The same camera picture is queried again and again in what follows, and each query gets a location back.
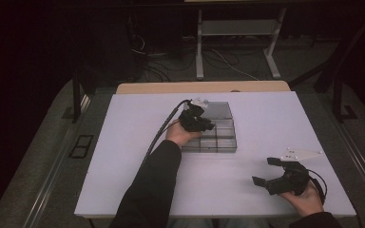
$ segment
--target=floor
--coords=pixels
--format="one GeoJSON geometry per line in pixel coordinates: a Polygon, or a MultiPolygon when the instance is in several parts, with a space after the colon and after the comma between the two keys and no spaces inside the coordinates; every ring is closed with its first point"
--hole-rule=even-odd
{"type": "MultiPolygon", "coordinates": [[[[195,43],[189,37],[185,42],[183,50],[174,54],[153,48],[138,82],[196,81],[195,43]]],[[[274,80],[262,54],[267,43],[265,37],[204,40],[204,81],[274,80]]],[[[278,40],[274,58],[281,80],[290,82],[316,67],[336,47],[335,42],[316,43],[314,47],[311,43],[308,37],[278,40]]],[[[361,175],[363,168],[355,165],[357,160],[352,156],[353,152],[359,151],[365,160],[365,106],[352,89],[345,86],[343,103],[352,107],[358,119],[338,123],[330,107],[332,89],[323,94],[313,90],[317,76],[292,90],[298,94],[321,145],[358,212],[357,217],[339,218],[339,222],[343,227],[365,228],[365,175],[361,175]]],[[[9,227],[8,224],[10,227],[91,227],[88,220],[75,216],[73,211],[114,91],[115,88],[99,87],[94,96],[86,97],[80,120],[72,123],[67,115],[72,107],[71,82],[64,86],[0,202],[0,227],[9,227]],[[84,159],[69,158],[68,154],[80,135],[92,135],[92,145],[84,159]]],[[[268,220],[280,228],[287,227],[294,219],[298,218],[268,220]]],[[[110,219],[92,222],[96,227],[106,227],[110,219]]]]}

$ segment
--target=hand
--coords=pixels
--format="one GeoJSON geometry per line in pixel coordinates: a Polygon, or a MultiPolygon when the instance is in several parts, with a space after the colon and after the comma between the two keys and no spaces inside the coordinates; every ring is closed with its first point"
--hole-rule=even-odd
{"type": "Polygon", "coordinates": [[[282,193],[280,196],[288,200],[302,217],[324,211],[318,191],[310,181],[300,196],[295,196],[293,192],[282,193]]]}
{"type": "Polygon", "coordinates": [[[198,138],[201,136],[201,132],[188,132],[180,125],[178,120],[174,120],[173,123],[168,125],[165,138],[176,143],[179,147],[182,147],[189,140],[198,138]]]}

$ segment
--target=person's left hand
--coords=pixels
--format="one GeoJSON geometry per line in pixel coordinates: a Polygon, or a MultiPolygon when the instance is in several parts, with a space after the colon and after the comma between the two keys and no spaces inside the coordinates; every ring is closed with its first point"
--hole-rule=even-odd
{"type": "Polygon", "coordinates": [[[201,136],[201,132],[188,132],[181,125],[178,120],[174,120],[168,125],[165,138],[176,143],[179,147],[182,147],[188,141],[201,136]]]}

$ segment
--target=dark background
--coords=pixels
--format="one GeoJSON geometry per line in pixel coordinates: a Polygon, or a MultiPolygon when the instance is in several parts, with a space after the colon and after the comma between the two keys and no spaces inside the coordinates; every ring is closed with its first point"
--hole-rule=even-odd
{"type": "MultiPolygon", "coordinates": [[[[96,86],[133,82],[139,75],[139,61],[129,51],[131,27],[125,20],[129,12],[58,10],[56,4],[0,1],[0,198],[51,102],[73,75],[80,77],[87,93],[94,93],[96,86]]],[[[257,16],[268,17],[275,13],[271,9],[257,9],[257,16]]],[[[340,38],[355,29],[361,11],[365,1],[292,7],[281,36],[340,38]]],[[[195,11],[161,10],[156,16],[153,12],[133,13],[133,32],[147,37],[151,45],[174,47],[183,35],[195,36],[195,11]]],[[[218,10],[209,12],[210,17],[221,16],[218,10]]],[[[231,12],[224,17],[248,16],[246,10],[231,12]]],[[[344,66],[347,82],[365,103],[365,35],[344,66]]]]}

